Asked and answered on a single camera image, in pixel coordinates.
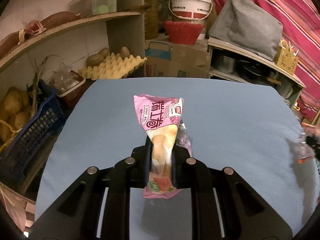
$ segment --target cardboard box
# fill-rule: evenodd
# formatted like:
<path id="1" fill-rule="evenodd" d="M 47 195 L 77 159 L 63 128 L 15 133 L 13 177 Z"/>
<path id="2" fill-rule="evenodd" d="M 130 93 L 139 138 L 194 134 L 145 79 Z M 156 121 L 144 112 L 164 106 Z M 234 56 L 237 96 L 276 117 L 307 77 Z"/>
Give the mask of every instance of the cardboard box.
<path id="1" fill-rule="evenodd" d="M 180 45 L 168 38 L 146 41 L 147 77 L 208 78 L 211 57 L 208 41 Z"/>

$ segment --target potato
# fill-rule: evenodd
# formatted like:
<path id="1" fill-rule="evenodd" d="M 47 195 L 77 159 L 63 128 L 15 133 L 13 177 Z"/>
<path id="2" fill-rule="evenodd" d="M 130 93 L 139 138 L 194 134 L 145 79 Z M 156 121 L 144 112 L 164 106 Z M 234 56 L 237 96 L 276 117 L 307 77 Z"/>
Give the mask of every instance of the potato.
<path id="1" fill-rule="evenodd" d="M 120 50 L 120 56 L 121 56 L 121 58 L 122 59 L 124 59 L 124 58 L 129 58 L 130 57 L 130 52 L 129 52 L 129 50 L 128 50 L 128 48 L 127 47 L 122 47 L 121 48 L 121 50 Z"/>
<path id="2" fill-rule="evenodd" d="M 19 113 L 22 107 L 22 100 L 19 91 L 11 90 L 7 93 L 3 99 L 3 107 L 9 115 Z"/>
<path id="3" fill-rule="evenodd" d="M 14 128 L 18 130 L 20 127 L 24 127 L 28 120 L 29 118 L 25 112 L 17 114 L 14 119 Z"/>
<path id="4" fill-rule="evenodd" d="M 29 95 L 26 91 L 24 90 L 19 90 L 20 96 L 21 96 L 21 102 L 23 107 L 27 107 L 30 105 L 29 102 Z"/>
<path id="5" fill-rule="evenodd" d="M 9 117 L 9 119 L 7 120 L 7 123 L 9 125 L 11 125 L 14 128 L 14 120 L 16 119 L 16 115 L 12 115 Z"/>
<path id="6" fill-rule="evenodd" d="M 12 131 L 9 127 L 4 125 L 3 123 L 0 124 L 0 139 L 5 143 L 7 140 L 11 139 Z"/>
<path id="7" fill-rule="evenodd" d="M 7 111 L 5 111 L 3 103 L 1 102 L 0 104 L 0 120 L 2 121 L 7 121 L 9 117 L 9 113 Z"/>
<path id="8" fill-rule="evenodd" d="M 102 50 L 100 50 L 98 52 L 98 54 L 100 54 L 101 56 L 103 56 L 104 58 L 106 58 L 107 56 L 109 56 L 110 50 L 109 48 L 103 48 Z"/>
<path id="9" fill-rule="evenodd" d="M 30 115 L 31 115 L 31 108 L 32 108 L 32 106 L 31 106 L 31 105 L 28 105 L 28 106 L 24 109 L 24 111 L 23 111 L 23 112 L 25 112 L 25 113 L 26 113 L 26 115 L 27 115 L 28 119 L 30 119 Z"/>
<path id="10" fill-rule="evenodd" d="M 7 94 L 9 94 L 12 91 L 19 91 L 19 89 L 17 89 L 16 87 L 9 87 L 9 89 L 7 90 Z"/>
<path id="11" fill-rule="evenodd" d="M 87 57 L 86 64 L 93 67 L 99 65 L 102 61 L 104 61 L 104 57 L 97 53 Z"/>

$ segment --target light blue table surface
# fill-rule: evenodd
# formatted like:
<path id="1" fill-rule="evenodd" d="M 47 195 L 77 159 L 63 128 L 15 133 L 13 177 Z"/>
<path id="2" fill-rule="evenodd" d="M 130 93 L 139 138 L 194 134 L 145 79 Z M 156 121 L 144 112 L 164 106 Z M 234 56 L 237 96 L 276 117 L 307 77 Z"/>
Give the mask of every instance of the light blue table surface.
<path id="1" fill-rule="evenodd" d="M 293 162 L 300 124 L 271 87 L 210 79 L 98 80 L 68 118 L 44 169 L 38 218 L 88 167 L 112 167 L 144 145 L 133 96 L 183 97 L 182 119 L 193 156 L 208 167 L 233 167 L 296 234 L 319 194 L 315 160 Z M 131 189 L 130 239 L 191 239 L 188 189 L 169 200 Z"/>

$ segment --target striped pink fabric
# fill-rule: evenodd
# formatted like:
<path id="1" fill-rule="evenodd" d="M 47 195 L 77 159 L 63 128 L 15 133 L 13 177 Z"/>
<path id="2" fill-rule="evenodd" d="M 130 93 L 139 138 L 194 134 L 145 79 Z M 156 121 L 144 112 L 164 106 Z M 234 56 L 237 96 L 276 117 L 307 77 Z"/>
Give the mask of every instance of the striped pink fabric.
<path id="1" fill-rule="evenodd" d="M 226 0 L 214 0 L 217 14 Z M 311 120 L 320 109 L 320 14 L 311 0 L 252 0 L 283 24 L 283 38 L 299 49 L 295 74 L 306 85 L 298 100 Z"/>

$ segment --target green label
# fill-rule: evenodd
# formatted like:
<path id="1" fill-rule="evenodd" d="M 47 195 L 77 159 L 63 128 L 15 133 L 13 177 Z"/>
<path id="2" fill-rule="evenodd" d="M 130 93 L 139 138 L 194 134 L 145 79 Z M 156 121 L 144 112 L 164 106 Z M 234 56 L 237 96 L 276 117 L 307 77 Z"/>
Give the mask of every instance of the green label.
<path id="1" fill-rule="evenodd" d="M 154 192 L 159 192 L 160 187 L 159 187 L 158 183 L 156 183 L 155 181 L 150 181 L 149 182 L 149 190 L 154 191 Z"/>
<path id="2" fill-rule="evenodd" d="M 177 77 L 187 77 L 187 73 L 185 71 L 179 70 Z"/>

